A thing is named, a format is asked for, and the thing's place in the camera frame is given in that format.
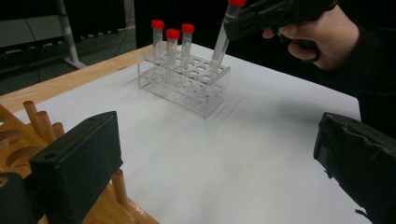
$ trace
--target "test tube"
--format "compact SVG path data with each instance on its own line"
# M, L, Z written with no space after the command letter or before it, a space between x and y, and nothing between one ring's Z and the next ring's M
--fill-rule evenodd
M180 31L177 29L166 30L166 75L165 83L174 83L174 73L176 66L177 41L180 38Z
M189 72L190 51L192 34L194 33L194 25L189 23L181 24L181 32L183 33L181 41L181 69Z
M241 8L245 5L247 0L228 0L227 11L224 16L223 24L235 19ZM225 51L228 47L229 40L224 30L224 25L221 25L218 40L213 51L212 60L210 61L209 77L212 78L219 71Z
M152 20L152 45L154 48L154 62L160 63L163 57L163 27L165 23L161 20Z

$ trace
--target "wooden table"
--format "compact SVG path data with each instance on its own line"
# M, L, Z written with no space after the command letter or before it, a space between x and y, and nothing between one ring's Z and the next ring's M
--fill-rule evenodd
M122 54L118 57L40 82L19 91L0 95L0 103L10 112L15 113L23 109L22 103L27 99L38 104L58 94L71 91L76 87L92 82L100 77L108 76L125 67L136 64L137 54L148 48L151 48L151 46Z
M160 223L370 223L312 156L323 112L359 119L356 99L225 55L227 100L202 119L138 89L133 64L146 49L0 101L24 120L21 103L40 103L66 131L117 111L128 196Z

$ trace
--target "clear acrylic rack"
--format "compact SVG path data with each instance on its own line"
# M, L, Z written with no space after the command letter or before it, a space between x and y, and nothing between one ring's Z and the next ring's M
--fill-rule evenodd
M140 53L137 66L139 89L208 118L224 100L231 68L220 66L218 72L210 77L210 61L193 55L190 55L187 69L180 65L180 50L177 51L176 66L171 71L166 67L166 53L156 62L153 49Z

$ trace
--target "red cap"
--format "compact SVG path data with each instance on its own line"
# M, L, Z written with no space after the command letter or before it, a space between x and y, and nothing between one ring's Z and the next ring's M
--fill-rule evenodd
M180 31L177 30L177 29L167 29L166 30L166 38L179 39L180 38Z
M160 20L152 20L151 21L151 28L153 29L163 29L165 26L165 22L160 21Z
M228 0L228 3L236 5L238 7L244 7L247 0Z
M189 23L181 24L181 31L184 33L192 34L194 33L194 25Z

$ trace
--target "wooden peg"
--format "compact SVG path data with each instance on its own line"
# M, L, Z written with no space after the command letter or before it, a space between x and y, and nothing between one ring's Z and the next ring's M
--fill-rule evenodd
M37 116L37 109L35 108L35 103L33 101L25 101L23 102L23 107L25 108L26 114L29 117L30 122L32 123L33 129L38 136L44 138L43 131L38 124Z
M50 118L46 111L38 111L35 113L37 116L38 125L43 131L44 139L51 144L56 140L55 133L52 130L52 125L50 124Z
M62 135L64 135L64 126L62 125L61 122L55 122L52 124L52 130L53 133L55 134L55 138L58 139Z
M119 169L112 177L111 182L113 183L114 194L116 201L122 205L125 209L129 209L128 196L126 195L125 182L123 178L123 171Z

